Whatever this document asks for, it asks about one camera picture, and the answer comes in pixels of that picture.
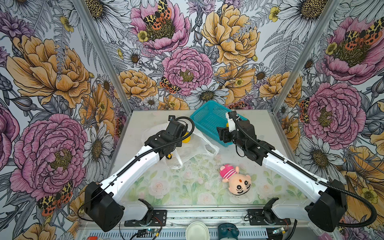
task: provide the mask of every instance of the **doll face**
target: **doll face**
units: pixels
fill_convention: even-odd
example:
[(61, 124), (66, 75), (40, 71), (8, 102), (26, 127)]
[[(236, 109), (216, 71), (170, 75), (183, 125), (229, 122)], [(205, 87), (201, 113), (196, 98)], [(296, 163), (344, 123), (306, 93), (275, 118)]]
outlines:
[(242, 195), (251, 188), (251, 177), (249, 175), (234, 174), (229, 179), (229, 191), (235, 195)]

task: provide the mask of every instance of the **doll head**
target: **doll head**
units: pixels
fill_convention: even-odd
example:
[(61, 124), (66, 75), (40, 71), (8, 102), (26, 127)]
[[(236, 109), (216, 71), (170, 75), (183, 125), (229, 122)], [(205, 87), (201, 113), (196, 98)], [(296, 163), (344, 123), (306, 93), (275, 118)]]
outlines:
[(223, 182), (229, 183), (228, 190), (235, 195), (242, 195), (251, 188), (251, 177), (249, 175), (239, 174), (239, 167), (232, 167), (226, 164), (220, 168), (220, 175)]

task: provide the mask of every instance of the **table surface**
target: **table surface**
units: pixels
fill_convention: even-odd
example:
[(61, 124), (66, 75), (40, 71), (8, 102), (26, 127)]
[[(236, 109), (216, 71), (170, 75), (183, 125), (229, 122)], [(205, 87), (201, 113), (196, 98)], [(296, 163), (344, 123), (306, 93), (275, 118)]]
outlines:
[[(119, 170), (143, 146), (143, 132), (155, 125), (166, 123), (168, 115), (189, 117), (193, 112), (194, 110), (134, 111), (111, 172)], [(258, 139), (270, 143), (286, 155), (268, 111), (237, 110), (237, 112), (255, 126)], [(298, 189), (278, 174), (246, 157), (238, 156), (234, 145), (224, 147), (210, 137), (206, 137), (220, 148), (217, 156), (197, 155), (185, 162), (181, 169), (170, 169), (164, 158), (135, 182), (123, 200), (134, 201), (142, 198), (153, 206), (201, 206), (265, 204), (271, 197), (292, 200), (305, 198)], [(251, 176), (252, 186), (247, 193), (235, 196), (229, 192), (228, 183), (221, 182), (219, 170), (224, 164), (239, 166), (241, 174)]]

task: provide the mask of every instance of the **clear plastic bag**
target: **clear plastic bag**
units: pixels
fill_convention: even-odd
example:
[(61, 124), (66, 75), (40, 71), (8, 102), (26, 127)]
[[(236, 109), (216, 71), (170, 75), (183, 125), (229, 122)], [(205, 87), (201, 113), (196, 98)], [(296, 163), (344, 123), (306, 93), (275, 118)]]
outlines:
[[(144, 142), (152, 135), (158, 133), (161, 130), (167, 129), (168, 122), (159, 124), (151, 127), (150, 129), (143, 132), (141, 137), (141, 141)], [(188, 124), (188, 131), (191, 131), (191, 125)], [(204, 135), (203, 133), (195, 128), (191, 139), (188, 143), (182, 143), (182, 147), (177, 147), (175, 151), (172, 152), (172, 158), (166, 159), (167, 166), (170, 169), (180, 169), (183, 167), (183, 164), (187, 162), (192, 157), (201, 154), (210, 157), (214, 157), (217, 155), (219, 151), (219, 147), (213, 145)]]

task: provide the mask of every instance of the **yellow object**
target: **yellow object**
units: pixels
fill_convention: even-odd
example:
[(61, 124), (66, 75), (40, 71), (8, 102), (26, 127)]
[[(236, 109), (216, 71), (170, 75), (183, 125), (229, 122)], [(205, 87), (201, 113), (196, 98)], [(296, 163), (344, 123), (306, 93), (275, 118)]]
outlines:
[(182, 142), (183, 143), (188, 143), (189, 141), (191, 140), (191, 137), (187, 137), (186, 139), (184, 139)]

